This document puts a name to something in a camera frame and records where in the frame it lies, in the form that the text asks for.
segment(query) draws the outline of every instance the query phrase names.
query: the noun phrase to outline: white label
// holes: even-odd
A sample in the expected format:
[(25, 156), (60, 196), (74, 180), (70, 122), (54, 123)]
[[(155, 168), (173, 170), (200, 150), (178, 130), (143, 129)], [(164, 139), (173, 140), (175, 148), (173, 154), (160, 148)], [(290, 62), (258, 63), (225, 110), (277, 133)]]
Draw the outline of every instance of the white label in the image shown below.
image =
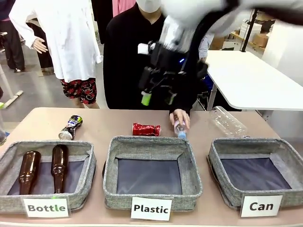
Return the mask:
[(66, 199), (23, 199), (29, 218), (68, 217)]
[(171, 202), (133, 197), (131, 218), (169, 221)]
[(241, 217), (277, 216), (283, 195), (245, 196)]

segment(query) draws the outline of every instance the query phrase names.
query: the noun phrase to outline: red can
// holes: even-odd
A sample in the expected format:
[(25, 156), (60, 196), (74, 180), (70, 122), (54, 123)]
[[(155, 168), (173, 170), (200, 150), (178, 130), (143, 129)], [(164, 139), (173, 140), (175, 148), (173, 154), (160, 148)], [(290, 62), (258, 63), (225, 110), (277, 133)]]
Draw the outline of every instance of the red can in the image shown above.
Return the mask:
[(133, 136), (160, 136), (160, 125), (142, 125), (139, 123), (133, 124)]

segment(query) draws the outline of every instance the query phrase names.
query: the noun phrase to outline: white face mask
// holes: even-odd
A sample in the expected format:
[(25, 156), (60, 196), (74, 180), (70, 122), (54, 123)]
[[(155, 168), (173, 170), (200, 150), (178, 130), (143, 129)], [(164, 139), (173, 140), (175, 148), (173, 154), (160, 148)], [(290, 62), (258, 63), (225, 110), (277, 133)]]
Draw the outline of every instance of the white face mask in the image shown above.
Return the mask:
[(136, 0), (140, 9), (147, 13), (156, 12), (160, 8), (160, 0)]

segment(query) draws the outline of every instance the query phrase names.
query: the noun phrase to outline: blue bottle cap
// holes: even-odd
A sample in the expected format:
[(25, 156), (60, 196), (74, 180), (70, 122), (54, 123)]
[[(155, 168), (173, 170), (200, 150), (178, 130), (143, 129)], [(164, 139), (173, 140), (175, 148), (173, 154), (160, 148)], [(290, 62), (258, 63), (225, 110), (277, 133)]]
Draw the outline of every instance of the blue bottle cap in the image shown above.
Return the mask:
[(186, 139), (186, 133), (184, 131), (180, 131), (179, 134), (178, 134), (178, 138)]

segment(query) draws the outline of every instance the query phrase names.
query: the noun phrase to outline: gray floor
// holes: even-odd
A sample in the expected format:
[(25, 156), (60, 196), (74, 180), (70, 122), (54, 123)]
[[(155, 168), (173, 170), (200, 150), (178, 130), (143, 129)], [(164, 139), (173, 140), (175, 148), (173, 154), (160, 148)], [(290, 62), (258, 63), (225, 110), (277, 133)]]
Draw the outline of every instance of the gray floor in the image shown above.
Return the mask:
[[(20, 122), (36, 107), (73, 107), (71, 101), (63, 94), (61, 83), (55, 75), (42, 76), (36, 51), (23, 46), (23, 52), (27, 70), (27, 72), (23, 73), (14, 73), (13, 70), (9, 69), (5, 53), (0, 53), (0, 64), (13, 93), (19, 90), (24, 91), (23, 95), (6, 110), (2, 111), (4, 122)], [(102, 68), (102, 63), (97, 65), (97, 102), (100, 108), (107, 108), (104, 97)], [(4, 90), (4, 96), (1, 101), (5, 102), (9, 99), (9, 95), (1, 78), (0, 84)]]

